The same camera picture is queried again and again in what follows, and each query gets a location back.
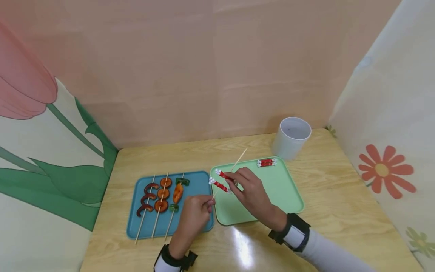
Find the black wrist strap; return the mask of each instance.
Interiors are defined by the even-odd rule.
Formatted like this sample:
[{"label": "black wrist strap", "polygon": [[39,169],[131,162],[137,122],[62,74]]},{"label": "black wrist strap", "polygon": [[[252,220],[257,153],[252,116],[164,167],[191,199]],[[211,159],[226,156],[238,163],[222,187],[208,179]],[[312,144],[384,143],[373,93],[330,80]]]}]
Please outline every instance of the black wrist strap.
[{"label": "black wrist strap", "polygon": [[160,256],[162,256],[163,261],[169,264],[170,266],[181,267],[181,271],[189,270],[189,267],[193,266],[196,258],[198,257],[198,255],[196,255],[195,253],[189,251],[189,254],[187,256],[184,256],[179,260],[174,259],[174,257],[172,257],[171,254],[169,253],[169,245],[164,245],[160,250],[159,256],[157,256],[154,266],[156,265],[157,260],[159,259]]},{"label": "black wrist strap", "polygon": [[[284,237],[289,233],[291,227],[297,228],[304,234],[304,239],[302,240],[302,243],[297,247],[294,248],[288,243],[284,241]],[[305,249],[305,246],[308,243],[308,239],[310,238],[310,225],[305,222],[302,218],[300,218],[295,213],[288,213],[287,214],[287,224],[285,225],[285,228],[281,232],[271,231],[269,233],[269,237],[275,240],[278,244],[282,245],[283,243],[294,252],[302,252]]]}]

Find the white cup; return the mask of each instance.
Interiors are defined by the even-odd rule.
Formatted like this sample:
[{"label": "white cup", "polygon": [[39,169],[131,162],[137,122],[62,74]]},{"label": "white cup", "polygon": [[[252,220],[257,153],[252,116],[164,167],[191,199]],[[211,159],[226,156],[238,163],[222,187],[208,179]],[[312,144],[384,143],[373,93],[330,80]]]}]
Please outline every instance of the white cup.
[{"label": "white cup", "polygon": [[272,153],[286,161],[296,157],[302,146],[311,135],[310,124],[301,118],[285,118],[279,124]]}]

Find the white sleeve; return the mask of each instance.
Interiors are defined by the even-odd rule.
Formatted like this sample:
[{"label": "white sleeve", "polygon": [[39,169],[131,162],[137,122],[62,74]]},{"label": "white sleeve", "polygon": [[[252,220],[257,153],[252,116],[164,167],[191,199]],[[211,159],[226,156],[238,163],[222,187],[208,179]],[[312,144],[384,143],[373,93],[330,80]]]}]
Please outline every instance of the white sleeve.
[{"label": "white sleeve", "polygon": [[157,259],[156,265],[154,266],[154,272],[180,272],[181,267],[173,267],[165,263],[162,256]]},{"label": "white sleeve", "polygon": [[[284,241],[293,248],[299,247],[305,235],[293,226]],[[343,248],[336,245],[310,229],[310,237],[302,253],[296,254],[311,263],[320,272],[374,272],[365,262],[353,256]]]}]

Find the green tray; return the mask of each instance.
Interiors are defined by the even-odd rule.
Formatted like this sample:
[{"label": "green tray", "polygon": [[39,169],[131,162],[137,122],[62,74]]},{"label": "green tray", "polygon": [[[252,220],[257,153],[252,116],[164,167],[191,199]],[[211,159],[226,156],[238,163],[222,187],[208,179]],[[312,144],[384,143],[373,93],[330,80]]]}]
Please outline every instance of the green tray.
[{"label": "green tray", "polygon": [[[279,157],[276,158],[276,166],[257,167],[257,160],[241,161],[237,164],[234,171],[241,167],[248,167],[262,181],[266,193],[271,202],[280,207],[286,213],[299,213],[304,209],[304,201],[299,194],[296,184],[294,184],[290,173],[285,166],[284,161]],[[220,169],[223,172],[230,171],[234,164],[219,165],[212,168],[210,176],[216,181],[228,187],[226,181],[216,174],[215,170]],[[228,226],[238,223],[256,221],[248,210],[237,200],[234,194],[227,194],[215,185],[211,185],[213,194],[219,190],[215,196],[216,199],[216,218],[222,225]]]}]

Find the floral backdrop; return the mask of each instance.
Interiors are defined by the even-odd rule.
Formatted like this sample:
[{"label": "floral backdrop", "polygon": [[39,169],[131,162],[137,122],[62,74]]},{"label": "floral backdrop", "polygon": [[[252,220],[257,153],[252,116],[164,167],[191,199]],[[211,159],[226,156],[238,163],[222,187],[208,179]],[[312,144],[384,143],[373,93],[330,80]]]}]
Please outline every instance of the floral backdrop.
[{"label": "floral backdrop", "polygon": [[425,271],[435,271],[434,13],[433,1],[402,1],[327,127]]},{"label": "floral backdrop", "polygon": [[1,22],[0,131],[1,270],[77,271],[118,150]]}]

